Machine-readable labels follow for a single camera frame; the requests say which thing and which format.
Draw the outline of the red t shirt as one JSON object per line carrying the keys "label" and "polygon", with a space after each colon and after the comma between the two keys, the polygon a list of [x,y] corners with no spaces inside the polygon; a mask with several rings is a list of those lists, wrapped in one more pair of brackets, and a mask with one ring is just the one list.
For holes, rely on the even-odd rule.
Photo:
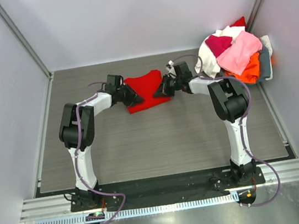
{"label": "red t shirt", "polygon": [[130,114],[144,111],[170,101],[170,97],[153,97],[153,94],[162,83],[162,74],[159,70],[151,70],[141,77],[126,78],[125,83],[144,99],[143,103],[128,107]]}

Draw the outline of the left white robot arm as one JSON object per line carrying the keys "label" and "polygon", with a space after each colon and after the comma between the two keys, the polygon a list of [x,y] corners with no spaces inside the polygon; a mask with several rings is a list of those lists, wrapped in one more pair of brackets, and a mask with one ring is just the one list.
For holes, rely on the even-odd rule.
{"label": "left white robot arm", "polygon": [[93,96],[79,103],[65,104],[58,136],[72,158],[76,175],[71,211],[95,209],[102,203],[103,197],[108,196],[108,193],[100,192],[93,169],[91,146],[95,138],[95,117],[116,103],[132,107],[143,101],[124,82],[123,76],[110,74]]}

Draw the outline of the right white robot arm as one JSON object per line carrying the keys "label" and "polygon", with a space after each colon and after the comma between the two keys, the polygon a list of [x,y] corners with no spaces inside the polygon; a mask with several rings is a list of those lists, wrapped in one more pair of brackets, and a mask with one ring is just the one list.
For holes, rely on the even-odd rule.
{"label": "right white robot arm", "polygon": [[208,95],[215,113],[224,122],[228,132],[231,179],[239,186],[246,185],[257,171],[246,127],[250,109],[249,89],[234,77],[193,76],[186,62],[174,65],[173,69],[173,73],[163,76],[153,97],[173,97],[178,90]]}

